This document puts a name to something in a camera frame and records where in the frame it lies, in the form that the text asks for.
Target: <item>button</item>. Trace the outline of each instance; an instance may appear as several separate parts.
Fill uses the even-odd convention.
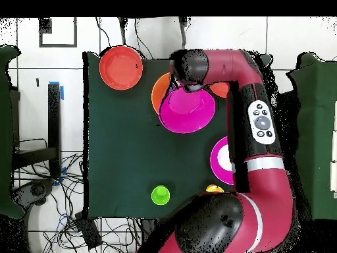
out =
[[[256,128],[260,130],[268,130],[269,127],[271,126],[271,121],[269,120],[268,117],[260,116],[256,118],[256,120],[254,121],[254,124]]]

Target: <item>table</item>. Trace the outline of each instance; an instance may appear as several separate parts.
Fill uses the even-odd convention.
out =
[[[143,74],[131,89],[108,87],[99,75],[99,57],[89,63],[89,216],[160,218],[210,184],[231,185],[213,174],[209,157],[227,135],[226,100],[216,99],[212,121],[192,134],[175,134],[162,126],[152,107],[155,82],[169,71],[169,60],[143,60]],[[170,201],[151,200],[159,184]]]

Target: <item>pink plate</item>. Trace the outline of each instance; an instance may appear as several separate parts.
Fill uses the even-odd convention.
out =
[[[205,127],[215,113],[215,101],[205,90],[186,93],[183,88],[171,92],[162,102],[159,119],[171,132],[187,134]]]
[[[226,184],[234,185],[232,164],[229,160],[227,137],[217,142],[211,152],[211,168],[214,175]]]

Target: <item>plate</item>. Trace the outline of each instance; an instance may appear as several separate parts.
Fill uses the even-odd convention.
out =
[[[143,63],[131,47],[119,45],[108,50],[99,62],[99,73],[106,83],[116,90],[135,86],[142,77]]]
[[[159,119],[174,133],[187,134],[205,127],[215,114],[215,101],[205,90],[187,93],[183,88],[171,92],[162,102]]]
[[[234,185],[227,137],[222,138],[215,144],[211,152],[210,162],[212,172],[218,179],[223,183]]]
[[[157,114],[159,113],[159,108],[161,106],[161,100],[163,100],[169,84],[170,84],[170,73],[168,72],[162,75],[158,79],[158,81],[156,81],[152,89],[151,101],[152,101],[152,106]]]
[[[227,82],[216,82],[209,87],[212,92],[219,97],[226,98],[229,91],[229,84]]]

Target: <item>green cup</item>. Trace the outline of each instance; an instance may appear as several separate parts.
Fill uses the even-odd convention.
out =
[[[170,200],[170,191],[164,185],[158,185],[152,190],[151,199],[156,205],[163,206]]]

